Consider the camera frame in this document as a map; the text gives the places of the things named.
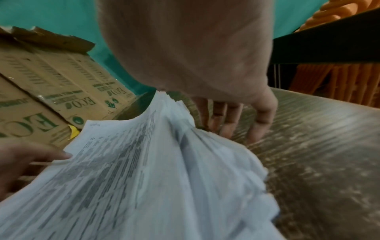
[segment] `skin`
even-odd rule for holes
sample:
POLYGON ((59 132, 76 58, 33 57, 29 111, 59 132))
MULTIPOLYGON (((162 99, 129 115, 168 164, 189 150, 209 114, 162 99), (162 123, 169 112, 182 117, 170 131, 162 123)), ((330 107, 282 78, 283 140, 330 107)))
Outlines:
POLYGON ((98 0, 103 37, 137 81, 192 98, 203 125, 230 138, 243 105, 256 119, 257 142, 277 99, 267 85, 272 50, 271 0, 98 0), (210 117, 207 100, 213 101, 210 117))
POLYGON ((20 138, 0 138, 0 201, 21 175, 36 176, 39 170, 31 162, 51 162, 71 158, 71 154, 53 146, 27 142, 20 138))

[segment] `stack of paper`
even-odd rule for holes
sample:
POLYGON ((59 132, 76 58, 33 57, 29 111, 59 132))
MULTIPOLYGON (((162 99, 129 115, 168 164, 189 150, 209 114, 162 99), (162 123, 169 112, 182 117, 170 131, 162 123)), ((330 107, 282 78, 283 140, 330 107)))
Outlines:
POLYGON ((0 204, 0 239, 283 239, 256 156, 165 93, 135 119, 88 121, 65 150, 0 204))

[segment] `stacked orange chairs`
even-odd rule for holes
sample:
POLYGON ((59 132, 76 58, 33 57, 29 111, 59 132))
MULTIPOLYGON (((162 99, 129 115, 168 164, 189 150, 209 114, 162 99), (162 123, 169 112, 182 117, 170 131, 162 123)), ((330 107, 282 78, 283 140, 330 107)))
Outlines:
MULTIPOLYGON (((297 31, 380 7, 380 0, 330 0, 297 31)), ((329 77, 324 96, 380 108, 380 64, 300 64, 290 90, 314 94, 329 77)))

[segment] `yellow tag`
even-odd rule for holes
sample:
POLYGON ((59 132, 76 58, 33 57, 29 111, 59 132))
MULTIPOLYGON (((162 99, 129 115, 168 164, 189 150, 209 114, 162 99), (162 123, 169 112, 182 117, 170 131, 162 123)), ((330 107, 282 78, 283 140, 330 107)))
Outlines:
POLYGON ((73 125, 68 125, 71 129, 71 136, 70 136, 70 140, 72 140, 73 138, 75 138, 76 136, 78 136, 80 134, 80 131, 74 127, 73 125))

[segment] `wooden table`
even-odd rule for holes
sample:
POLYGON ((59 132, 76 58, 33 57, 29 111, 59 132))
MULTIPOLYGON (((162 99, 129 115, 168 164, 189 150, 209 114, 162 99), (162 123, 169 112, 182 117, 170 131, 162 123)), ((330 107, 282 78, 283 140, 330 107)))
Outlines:
MULTIPOLYGON (((380 239, 380 110, 274 89, 279 109, 270 132, 248 146, 266 166, 288 240, 380 239)), ((199 124, 194 104, 181 94, 199 124)), ((118 119, 139 115, 153 94, 118 119)), ((244 143, 254 118, 245 107, 233 140, 244 143)))

